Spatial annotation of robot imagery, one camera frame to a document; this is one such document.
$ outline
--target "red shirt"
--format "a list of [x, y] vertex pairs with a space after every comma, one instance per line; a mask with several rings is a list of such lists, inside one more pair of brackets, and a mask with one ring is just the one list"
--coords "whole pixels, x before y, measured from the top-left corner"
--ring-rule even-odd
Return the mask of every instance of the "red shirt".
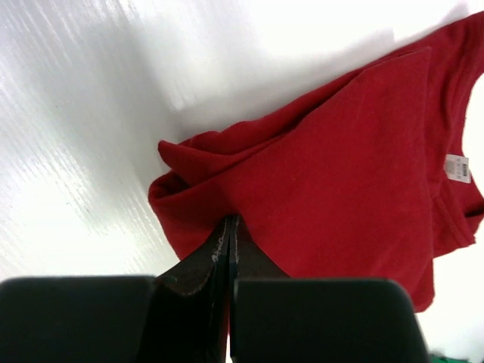
[[482, 73], [484, 12], [260, 119], [161, 141], [172, 171], [150, 204], [181, 259], [239, 213], [288, 275], [392, 278], [422, 311], [433, 257], [472, 244], [484, 216], [473, 181], [444, 171]]

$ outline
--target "white surface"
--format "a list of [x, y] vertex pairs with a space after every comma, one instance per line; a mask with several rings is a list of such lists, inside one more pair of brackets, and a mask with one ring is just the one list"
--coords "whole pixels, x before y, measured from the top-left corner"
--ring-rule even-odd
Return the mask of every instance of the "white surface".
[[[0, 0], [0, 279], [158, 274], [157, 142], [261, 116], [474, 1]], [[484, 189], [484, 80], [464, 147]], [[481, 244], [436, 261], [427, 341], [484, 356]]]

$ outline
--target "white tag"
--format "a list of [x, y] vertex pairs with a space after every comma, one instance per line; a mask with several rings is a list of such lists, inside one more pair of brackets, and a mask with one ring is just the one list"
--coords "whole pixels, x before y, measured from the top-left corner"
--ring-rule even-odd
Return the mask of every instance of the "white tag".
[[470, 183], [469, 158], [447, 154], [444, 170], [447, 178], [457, 182]]

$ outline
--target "clothing label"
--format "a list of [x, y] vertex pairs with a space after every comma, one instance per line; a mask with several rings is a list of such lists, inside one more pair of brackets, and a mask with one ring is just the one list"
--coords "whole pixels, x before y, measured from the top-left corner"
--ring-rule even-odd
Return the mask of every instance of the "clothing label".
[[457, 182], [470, 183], [469, 158], [447, 154], [444, 170], [447, 178]]

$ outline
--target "garment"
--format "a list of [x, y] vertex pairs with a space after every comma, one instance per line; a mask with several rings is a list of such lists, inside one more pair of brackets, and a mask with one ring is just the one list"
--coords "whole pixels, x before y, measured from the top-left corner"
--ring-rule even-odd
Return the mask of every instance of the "garment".
[[385, 277], [417, 311], [433, 257], [474, 242], [484, 199], [450, 181], [484, 72], [484, 12], [445, 26], [267, 116], [159, 143], [149, 201], [178, 257], [239, 213], [289, 276]]

